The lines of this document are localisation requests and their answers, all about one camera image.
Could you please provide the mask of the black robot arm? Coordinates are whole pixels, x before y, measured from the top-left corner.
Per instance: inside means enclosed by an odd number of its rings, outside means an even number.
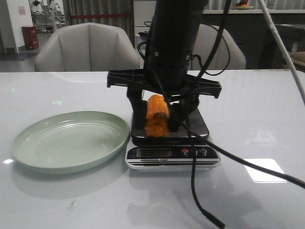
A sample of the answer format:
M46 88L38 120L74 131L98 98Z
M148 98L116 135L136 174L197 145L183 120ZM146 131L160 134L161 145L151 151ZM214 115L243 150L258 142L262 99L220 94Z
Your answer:
M205 5L204 0L157 1L144 67L108 72L108 86L127 87L134 127L149 137L177 131L197 109L199 95L220 94L218 82L187 73Z

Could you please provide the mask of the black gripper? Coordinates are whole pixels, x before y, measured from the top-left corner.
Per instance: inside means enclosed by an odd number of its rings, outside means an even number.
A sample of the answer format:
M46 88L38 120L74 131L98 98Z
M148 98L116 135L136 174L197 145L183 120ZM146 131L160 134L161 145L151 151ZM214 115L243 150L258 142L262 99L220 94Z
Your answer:
M133 69L109 71L107 86L127 87L127 98L132 110L132 123L136 129L143 129L146 123L146 102L142 99L143 90L156 94L164 94L170 102L178 101L171 105L168 128L170 132L177 132L187 115L190 115L199 105L199 97L187 100L187 94L209 95L218 98L221 85L217 81L204 78L197 79L187 71L166 72L160 69Z

